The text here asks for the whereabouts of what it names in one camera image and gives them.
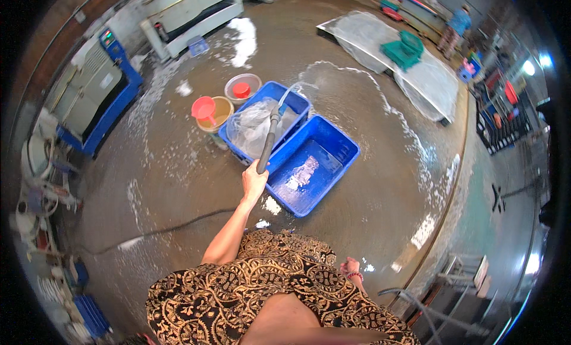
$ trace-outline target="red basket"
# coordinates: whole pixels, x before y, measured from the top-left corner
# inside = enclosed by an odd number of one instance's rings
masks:
[[[505,95],[509,99],[509,103],[515,105],[517,102],[516,91],[513,89],[512,83],[506,81],[505,83]]]
[[[403,16],[400,15],[399,13],[395,12],[394,10],[392,10],[389,7],[383,7],[382,8],[382,12],[385,13],[385,15],[388,15],[389,17],[393,18],[394,20],[396,20],[397,22],[400,22],[401,20],[403,20]]]

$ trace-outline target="person's hand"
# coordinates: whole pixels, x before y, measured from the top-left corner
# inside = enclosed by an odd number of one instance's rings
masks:
[[[251,203],[252,206],[258,202],[261,193],[264,192],[269,176],[268,170],[258,174],[256,167],[259,161],[260,159],[253,161],[252,165],[242,173],[242,185],[244,186],[244,198],[242,200]]]
[[[345,277],[347,277],[348,274],[354,273],[354,272],[359,272],[359,261],[357,261],[355,258],[351,258],[351,257],[347,257],[347,262],[345,263],[341,263],[341,273],[343,273],[343,275]]]

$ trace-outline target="white wall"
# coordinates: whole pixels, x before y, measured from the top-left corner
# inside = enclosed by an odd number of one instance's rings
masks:
[[[117,12],[113,9],[106,11],[91,24],[83,36],[89,39],[101,27],[109,27],[125,48],[127,55],[132,57],[147,42],[143,30],[139,27],[139,22],[146,17],[142,0],[130,0]]]

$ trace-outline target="plastic bag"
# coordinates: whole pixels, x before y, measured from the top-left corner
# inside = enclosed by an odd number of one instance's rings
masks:
[[[399,31],[371,13],[358,10],[320,25],[335,36],[357,62],[380,74],[393,70],[395,80],[420,113],[429,120],[454,121],[458,80],[451,68],[424,49],[420,61],[407,72],[380,51],[380,45],[400,40]]]
[[[228,139],[250,158],[260,158],[269,131],[269,115],[276,106],[275,99],[264,97],[242,112],[234,113],[227,122]],[[276,142],[295,122],[297,116],[298,114],[289,106],[285,109],[282,119],[277,124]]]

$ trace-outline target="patterned dress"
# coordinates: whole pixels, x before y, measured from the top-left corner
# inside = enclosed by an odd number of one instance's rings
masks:
[[[147,320],[163,344],[237,345],[272,295],[295,293],[324,327],[387,333],[377,344],[419,345],[403,320],[377,306],[333,266],[314,237],[259,230],[244,235],[235,261],[173,272],[148,292]]]

